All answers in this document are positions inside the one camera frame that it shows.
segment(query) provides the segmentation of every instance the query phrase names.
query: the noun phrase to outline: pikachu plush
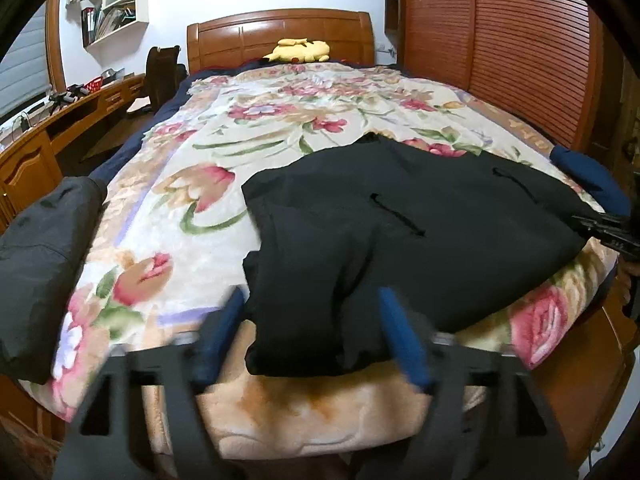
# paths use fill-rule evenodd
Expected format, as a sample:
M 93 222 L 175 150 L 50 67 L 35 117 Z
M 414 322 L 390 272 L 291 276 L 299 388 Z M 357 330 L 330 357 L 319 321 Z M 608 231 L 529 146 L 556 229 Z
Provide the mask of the pikachu plush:
M 268 56 L 269 61 L 286 61 L 293 63 L 312 63 L 329 60 L 329 45 L 324 41 L 280 40 L 278 46 Z

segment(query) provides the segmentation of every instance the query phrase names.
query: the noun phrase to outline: black jacket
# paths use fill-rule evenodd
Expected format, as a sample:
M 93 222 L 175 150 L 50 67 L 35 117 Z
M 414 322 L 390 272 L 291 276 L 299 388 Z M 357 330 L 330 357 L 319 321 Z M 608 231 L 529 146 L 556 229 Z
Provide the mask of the black jacket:
M 377 291 L 456 332 L 522 297 L 586 240 L 565 184 L 490 153 L 445 158 L 368 134 L 242 186 L 262 238 L 244 270 L 252 374 L 335 375 L 386 360 Z
M 65 178 L 0 238 L 0 372 L 40 384 L 51 377 L 66 303 L 105 197 L 100 181 Z

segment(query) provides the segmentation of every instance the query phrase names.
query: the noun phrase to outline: cabinet door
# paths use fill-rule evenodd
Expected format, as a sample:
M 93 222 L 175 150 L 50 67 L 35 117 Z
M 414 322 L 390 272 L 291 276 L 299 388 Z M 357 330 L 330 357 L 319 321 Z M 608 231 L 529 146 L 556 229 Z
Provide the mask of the cabinet door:
M 0 158 L 0 188 L 12 217 L 53 191 L 61 180 L 46 132 L 34 134 Z

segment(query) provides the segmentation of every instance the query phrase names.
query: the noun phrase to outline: red basket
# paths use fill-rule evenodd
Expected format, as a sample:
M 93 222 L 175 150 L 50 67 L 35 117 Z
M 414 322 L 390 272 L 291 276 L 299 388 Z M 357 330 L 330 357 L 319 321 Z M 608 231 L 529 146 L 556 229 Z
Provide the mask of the red basket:
M 84 87 L 91 93 L 97 92 L 100 88 L 102 88 L 102 76 L 89 81 Z

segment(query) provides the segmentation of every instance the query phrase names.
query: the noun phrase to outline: wooden bed frame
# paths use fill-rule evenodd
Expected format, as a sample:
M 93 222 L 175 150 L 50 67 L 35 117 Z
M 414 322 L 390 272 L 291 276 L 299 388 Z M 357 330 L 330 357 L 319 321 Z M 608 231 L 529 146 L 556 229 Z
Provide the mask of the wooden bed frame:
M 362 65 L 375 63 L 373 29 L 367 12 L 277 9 L 189 25 L 189 72 L 240 66 L 270 54 L 283 38 L 323 40 L 331 47 L 332 59 Z
M 190 72 L 211 66 L 239 66 L 270 53 L 278 40 L 287 37 L 325 40 L 333 59 L 374 62 L 367 13 L 280 9 L 190 25 Z M 590 316 L 579 319 L 534 371 L 534 378 L 556 413 L 576 467 L 586 459 L 589 448 L 612 417 L 631 374 L 638 343 L 638 328 L 622 314 L 622 296 L 616 281 L 602 304 L 594 307 Z

